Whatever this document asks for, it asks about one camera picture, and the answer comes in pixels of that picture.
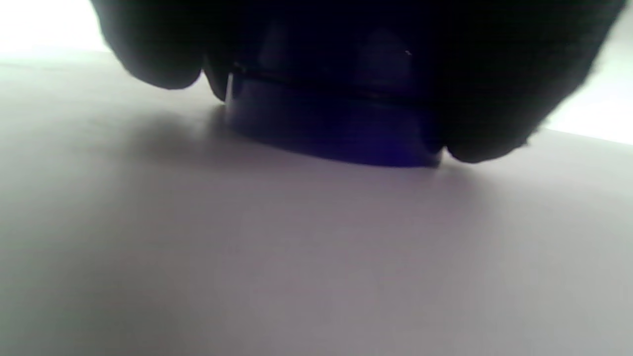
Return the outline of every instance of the white wall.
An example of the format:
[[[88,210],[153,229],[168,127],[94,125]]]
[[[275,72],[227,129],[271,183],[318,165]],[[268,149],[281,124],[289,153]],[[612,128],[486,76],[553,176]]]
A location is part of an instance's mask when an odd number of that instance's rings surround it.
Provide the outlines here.
[[[108,50],[88,0],[0,0],[0,53],[49,46]]]

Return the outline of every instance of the white surface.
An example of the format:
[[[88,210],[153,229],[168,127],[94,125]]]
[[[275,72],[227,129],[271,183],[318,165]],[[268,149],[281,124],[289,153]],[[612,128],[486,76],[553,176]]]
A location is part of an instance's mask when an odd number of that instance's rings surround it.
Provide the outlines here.
[[[361,167],[108,53],[0,80],[0,355],[633,355],[632,146]]]
[[[547,127],[633,144],[632,9],[613,29],[587,85],[550,115]],[[88,0],[0,0],[0,55],[50,48],[109,51]]]

